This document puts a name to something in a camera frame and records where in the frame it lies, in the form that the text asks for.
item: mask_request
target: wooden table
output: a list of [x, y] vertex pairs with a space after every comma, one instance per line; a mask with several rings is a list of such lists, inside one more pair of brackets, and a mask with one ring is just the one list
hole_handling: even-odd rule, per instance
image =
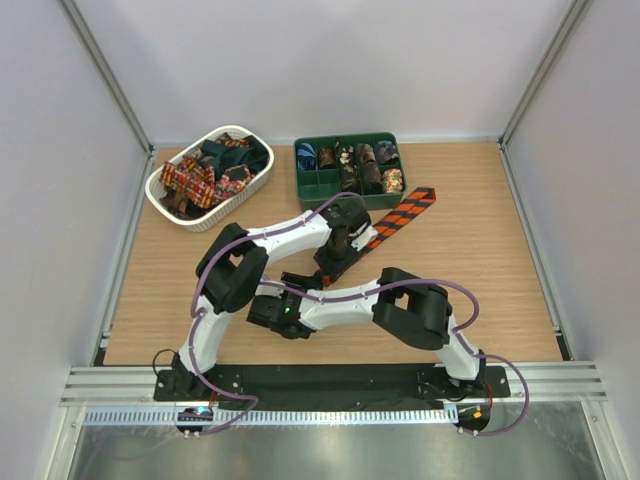
[[[158, 164], [178, 153], [164, 149]], [[300, 214], [292, 147], [275, 147], [276, 162], [265, 187], [225, 220], [244, 228], [271, 225]], [[434, 187], [437, 201], [416, 220], [353, 266], [333, 288], [378, 278], [382, 268], [453, 280], [479, 298], [480, 318], [467, 330], [487, 353], [515, 361], [556, 361], [561, 356], [538, 278], [495, 144], [411, 144], [400, 153], [410, 183]], [[374, 221], [385, 211], [371, 212]], [[122, 290], [106, 365], [151, 362], [162, 348], [178, 349], [191, 319], [189, 302], [195, 266], [224, 224], [205, 233], [173, 225], [145, 202]], [[311, 274], [312, 251], [289, 257], [268, 270]], [[451, 293], [459, 323], [470, 303]], [[227, 364], [339, 364], [437, 361], [379, 327], [347, 325], [314, 333], [309, 340], [285, 340], [245, 321], [231, 322], [218, 354]]]

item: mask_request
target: white basket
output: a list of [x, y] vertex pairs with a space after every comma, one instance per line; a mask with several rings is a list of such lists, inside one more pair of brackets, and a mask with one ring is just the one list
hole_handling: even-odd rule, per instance
[[253, 177], [253, 179], [251, 179], [251, 182], [249, 182], [249, 185], [247, 185], [242, 192], [238, 193], [237, 195], [234, 195], [231, 198], [228, 198], [227, 200], [222, 202], [220, 205], [215, 207], [213, 210], [208, 212], [206, 215], [203, 215], [202, 217], [196, 220], [180, 220], [179, 218], [176, 218], [175, 216], [173, 216], [169, 211], [167, 211], [167, 209], [164, 208], [160, 203], [160, 198], [164, 197], [167, 193], [164, 188], [164, 185], [162, 185], [159, 181], [160, 173], [162, 173], [162, 167], [158, 168], [155, 172], [151, 174], [144, 188], [145, 193], [147, 194], [147, 198], [149, 199], [151, 204], [154, 207], [156, 207], [156, 209], [162, 215], [167, 217], [176, 225], [181, 225], [187, 230], [190, 230], [192, 232], [204, 232], [205, 230], [208, 230], [211, 227], [213, 227], [216, 223], [218, 223], [224, 217], [229, 215], [240, 204], [242, 204], [242, 202], [244, 202], [247, 198], [249, 198], [251, 195], [256, 193], [260, 187], [262, 187], [265, 183], [267, 183], [267, 180], [269, 179], [269, 170], [271, 170], [271, 168], [273, 167], [274, 156], [273, 156], [273, 150], [271, 150], [271, 147], [269, 147], [269, 145], [267, 145], [261, 138], [254, 135], [249, 130], [242, 127], [238, 127], [236, 125], [226, 125], [224, 127], [216, 128], [213, 132], [205, 135], [200, 140], [190, 145], [188, 148], [185, 148], [182, 152], [180, 152], [178, 155], [176, 155], [169, 161], [174, 165], [180, 163], [180, 161], [182, 160], [182, 157], [185, 154], [199, 147], [202, 142], [204, 142], [205, 140], [215, 140], [223, 133], [228, 133], [229, 136], [234, 139], [244, 138], [244, 137], [248, 137], [249, 135], [253, 135], [256, 138], [256, 140], [258, 140], [260, 143], [262, 143], [265, 146], [265, 148], [267, 149], [267, 152], [269, 152], [269, 161], [267, 162], [267, 166], [262, 171], [260, 171], [255, 177]]

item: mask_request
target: metal corner post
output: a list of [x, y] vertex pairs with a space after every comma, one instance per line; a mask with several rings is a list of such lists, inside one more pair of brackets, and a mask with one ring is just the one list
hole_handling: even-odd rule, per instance
[[145, 151], [147, 155], [150, 155], [151, 151], [153, 150], [153, 146], [149, 141], [149, 138], [147, 137], [147, 134], [145, 133], [144, 129], [142, 128], [142, 125], [138, 121], [138, 117], [136, 116], [135, 112], [131, 108], [131, 104], [127, 100], [127, 97], [125, 96], [124, 92], [122, 91], [122, 88], [118, 83], [118, 80], [113, 74], [111, 67], [109, 66], [109, 63], [107, 62], [107, 59], [105, 58], [102, 51], [100, 50], [100, 46], [98, 45], [98, 42], [93, 36], [93, 33], [91, 33], [91, 29], [89, 28], [89, 26], [87, 25], [87, 22], [82, 16], [82, 13], [80, 12], [80, 9], [78, 8], [78, 5], [76, 4], [75, 0], [57, 0], [57, 1], [60, 4], [62, 11], [65, 13], [67, 18], [69, 19], [71, 26], [75, 30], [78, 36], [78, 39], [80, 40], [80, 43], [82, 43], [82, 45], [86, 49], [87, 53], [89, 54], [89, 57], [91, 58], [91, 61], [93, 62], [96, 69], [98, 70], [98, 73], [102, 77], [102, 80], [104, 81], [104, 84], [107, 87], [107, 90], [109, 90], [109, 93], [111, 93], [113, 99], [115, 100], [116, 104], [120, 108], [120, 111], [124, 115], [124, 118], [126, 119], [127, 123], [131, 127], [131, 130], [133, 130], [134, 135], [136, 136], [136, 138], [138, 139], [138, 142], [140, 143], [140, 146], [142, 147], [142, 149]]
[[547, 47], [542, 60], [538, 64], [531, 80], [529, 80], [529, 83], [524, 90], [524, 93], [520, 97], [520, 101], [511, 115], [504, 133], [500, 137], [499, 144], [503, 147], [508, 145], [513, 138], [513, 134], [516, 128], [518, 128], [518, 125], [529, 108], [529, 105], [542, 87], [544, 81], [549, 76], [553, 66], [560, 58], [560, 54], [563, 52], [569, 38], [580, 23], [580, 20], [584, 17], [584, 14], [587, 12], [592, 1], [593, 0], [573, 0], [571, 3], [571, 6], [567, 10], [562, 22], [556, 30], [555, 35], [553, 36], [551, 43]]

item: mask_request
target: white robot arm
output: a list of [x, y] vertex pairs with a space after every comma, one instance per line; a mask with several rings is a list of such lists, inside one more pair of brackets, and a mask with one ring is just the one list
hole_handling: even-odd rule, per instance
[[[376, 237], [366, 210], [358, 204], [332, 205], [302, 226], [280, 235], [270, 234], [299, 224], [300, 217], [261, 229], [243, 230], [237, 224], [225, 227], [202, 259], [196, 273], [201, 276], [210, 259], [232, 241], [250, 235], [254, 239], [223, 256], [207, 276], [198, 309], [203, 309], [193, 338], [193, 353], [201, 372], [216, 364], [217, 351], [234, 312], [252, 303], [247, 320], [269, 328], [285, 338], [308, 338], [318, 330], [349, 323], [375, 323], [404, 343], [434, 351], [447, 374], [458, 380], [474, 380], [480, 361], [463, 348], [453, 334], [456, 323], [446, 290], [435, 285], [390, 288], [366, 294], [398, 280], [415, 279], [402, 270], [387, 268], [382, 276], [359, 287], [322, 290], [317, 277], [285, 273], [274, 282], [264, 275], [273, 262], [302, 250], [316, 248], [314, 258], [332, 279], [338, 278], [361, 256], [363, 248]], [[242, 257], [234, 264], [230, 255]], [[304, 296], [290, 290], [305, 292]], [[397, 305], [409, 296], [407, 309]], [[347, 301], [337, 301], [347, 297]], [[471, 346], [471, 351], [478, 349]], [[193, 380], [195, 369], [189, 355], [189, 341], [179, 352], [177, 368], [181, 376]]]

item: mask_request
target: green tray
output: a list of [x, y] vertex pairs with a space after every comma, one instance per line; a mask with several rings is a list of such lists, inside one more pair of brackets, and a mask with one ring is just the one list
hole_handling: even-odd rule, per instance
[[[389, 132], [360, 133], [357, 135], [327, 137], [304, 137], [297, 139], [293, 144], [293, 168], [295, 168], [296, 171], [296, 188], [302, 210], [313, 209], [324, 203], [333, 195], [340, 192], [340, 184], [337, 168], [308, 172], [301, 172], [298, 170], [296, 152], [298, 151], [300, 144], [310, 143], [317, 153], [320, 147], [324, 147], [326, 145], [333, 147], [336, 141], [339, 141], [342, 144], [351, 144], [354, 148], [358, 143], [368, 143], [375, 148], [376, 143], [380, 140], [390, 140], [396, 145], [398, 144], [398, 142], [396, 142], [396, 137]], [[404, 168], [402, 167], [402, 159], [399, 158], [396, 163], [381, 165], [380, 173], [384, 173], [391, 168], [399, 168], [402, 171], [404, 189], [399, 193], [364, 195], [364, 201], [368, 210], [388, 210], [393, 208], [400, 202], [400, 200], [402, 200], [404, 193], [407, 191], [407, 177], [404, 173]]]

